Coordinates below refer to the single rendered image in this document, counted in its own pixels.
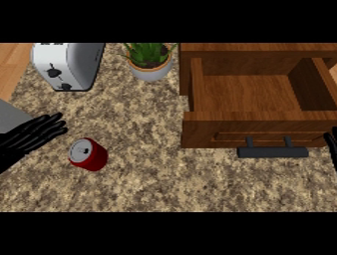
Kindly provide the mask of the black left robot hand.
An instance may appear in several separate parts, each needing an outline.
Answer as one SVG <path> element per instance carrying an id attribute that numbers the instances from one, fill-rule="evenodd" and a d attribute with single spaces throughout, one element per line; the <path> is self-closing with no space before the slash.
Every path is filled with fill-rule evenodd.
<path id="1" fill-rule="evenodd" d="M 0 133 L 0 174 L 23 156 L 67 132 L 61 113 L 41 115 Z"/>

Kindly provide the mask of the red can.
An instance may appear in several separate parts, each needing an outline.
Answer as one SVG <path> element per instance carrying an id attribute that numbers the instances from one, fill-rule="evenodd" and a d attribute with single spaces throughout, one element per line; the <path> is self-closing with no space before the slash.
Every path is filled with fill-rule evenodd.
<path id="1" fill-rule="evenodd" d="M 93 139 L 84 137 L 72 143 L 67 160 L 75 166 L 88 171 L 98 171 L 104 167 L 107 159 L 109 153 Z"/>

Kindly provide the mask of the wooden drawer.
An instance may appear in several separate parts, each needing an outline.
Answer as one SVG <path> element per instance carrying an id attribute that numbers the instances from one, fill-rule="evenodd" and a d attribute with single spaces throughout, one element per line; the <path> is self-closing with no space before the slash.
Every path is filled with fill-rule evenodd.
<path id="1" fill-rule="evenodd" d="M 187 100 L 184 148 L 282 146 L 286 138 L 320 147 L 337 127 L 337 84 L 319 58 L 300 60 L 286 75 L 263 76 L 208 76 L 193 58 Z"/>

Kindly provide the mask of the white toaster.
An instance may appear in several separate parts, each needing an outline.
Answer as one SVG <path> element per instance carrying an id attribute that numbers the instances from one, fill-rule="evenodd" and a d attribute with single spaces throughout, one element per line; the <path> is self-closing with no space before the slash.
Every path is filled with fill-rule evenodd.
<path id="1" fill-rule="evenodd" d="M 54 91 L 79 92 L 93 87 L 104 43 L 35 43 L 33 67 Z"/>

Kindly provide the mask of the wooden cabinet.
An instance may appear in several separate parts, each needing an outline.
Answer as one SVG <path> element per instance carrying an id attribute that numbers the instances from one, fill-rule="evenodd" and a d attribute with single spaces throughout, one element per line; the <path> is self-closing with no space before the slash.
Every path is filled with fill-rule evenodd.
<path id="1" fill-rule="evenodd" d="M 178 94 L 187 95 L 190 60 L 199 58 L 206 76 L 286 75 L 303 58 L 337 65 L 337 43 L 181 43 Z"/>

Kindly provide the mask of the green plant in white pot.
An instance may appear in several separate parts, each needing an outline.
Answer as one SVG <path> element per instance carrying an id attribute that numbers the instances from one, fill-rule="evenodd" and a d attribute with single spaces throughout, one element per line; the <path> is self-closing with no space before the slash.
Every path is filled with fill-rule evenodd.
<path id="1" fill-rule="evenodd" d="M 124 46 L 132 75 L 147 82 L 161 80 L 171 69 L 171 53 L 177 44 L 125 43 Z"/>

